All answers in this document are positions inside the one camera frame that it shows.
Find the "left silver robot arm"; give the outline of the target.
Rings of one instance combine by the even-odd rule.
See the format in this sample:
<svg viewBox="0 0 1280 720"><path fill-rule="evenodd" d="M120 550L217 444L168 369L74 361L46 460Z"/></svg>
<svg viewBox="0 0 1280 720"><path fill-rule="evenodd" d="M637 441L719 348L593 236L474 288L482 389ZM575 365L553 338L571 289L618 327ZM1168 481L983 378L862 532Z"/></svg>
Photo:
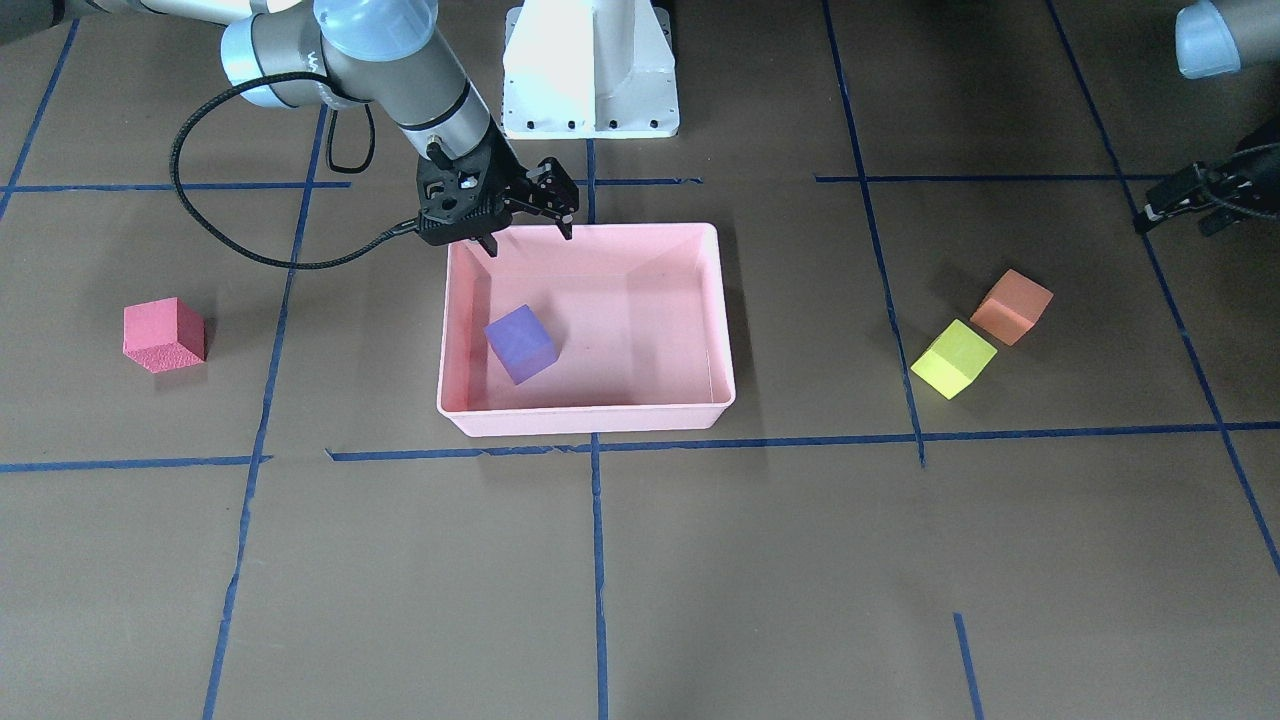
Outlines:
<svg viewBox="0 0 1280 720"><path fill-rule="evenodd" d="M1175 19L1178 67L1187 79L1234 74L1279 59L1275 1L1197 1ZM1211 238L1244 222L1277 222L1279 120L1270 118L1217 163L1193 161L1146 192L1132 218L1138 234L1196 214Z"/></svg>

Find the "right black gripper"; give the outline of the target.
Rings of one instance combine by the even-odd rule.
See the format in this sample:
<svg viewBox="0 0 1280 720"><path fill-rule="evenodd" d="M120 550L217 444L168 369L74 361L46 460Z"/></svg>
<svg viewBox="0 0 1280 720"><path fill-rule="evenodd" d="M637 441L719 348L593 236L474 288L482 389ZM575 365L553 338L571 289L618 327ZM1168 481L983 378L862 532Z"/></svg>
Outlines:
<svg viewBox="0 0 1280 720"><path fill-rule="evenodd" d="M580 191L556 158L526 170L504 140L484 140L456 159L430 142L416 182L416 233L431 246L475 240L489 258L498 258L497 232L509 227L516 211L548 218L564 240L573 238Z"/></svg>

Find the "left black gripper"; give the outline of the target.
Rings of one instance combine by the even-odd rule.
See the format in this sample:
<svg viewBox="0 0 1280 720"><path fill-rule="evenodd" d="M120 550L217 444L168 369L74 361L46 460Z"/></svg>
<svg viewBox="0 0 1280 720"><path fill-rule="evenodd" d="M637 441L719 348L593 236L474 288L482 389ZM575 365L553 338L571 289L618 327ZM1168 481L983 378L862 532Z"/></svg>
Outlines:
<svg viewBox="0 0 1280 720"><path fill-rule="evenodd" d="M1132 225L1138 234L1149 233L1166 220L1213 206L1204 183L1208 167L1192 163L1167 176L1146 192L1146 202L1135 211ZM1252 217L1277 220L1279 142L1244 143L1217 169L1215 197L1229 208L1217 208L1198 222L1199 233L1208 238Z"/></svg>

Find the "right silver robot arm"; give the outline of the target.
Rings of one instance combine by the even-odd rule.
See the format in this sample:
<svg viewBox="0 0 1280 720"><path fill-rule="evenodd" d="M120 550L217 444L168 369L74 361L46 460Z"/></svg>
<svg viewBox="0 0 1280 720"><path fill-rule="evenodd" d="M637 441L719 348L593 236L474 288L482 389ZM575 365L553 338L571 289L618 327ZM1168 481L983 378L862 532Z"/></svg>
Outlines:
<svg viewBox="0 0 1280 720"><path fill-rule="evenodd" d="M515 214L550 219L573 236L579 187L554 158L524 167L445 36L434 1L5 1L10 44L92 14L137 13L220 26L229 88L180 126L168 172L174 193L215 240L255 263L296 270L219 231L189 200L180 155L191 131L234 97L261 108L380 106L419 154L419 210L378 236L413 233L433 247L477 242L497 255Z"/></svg>

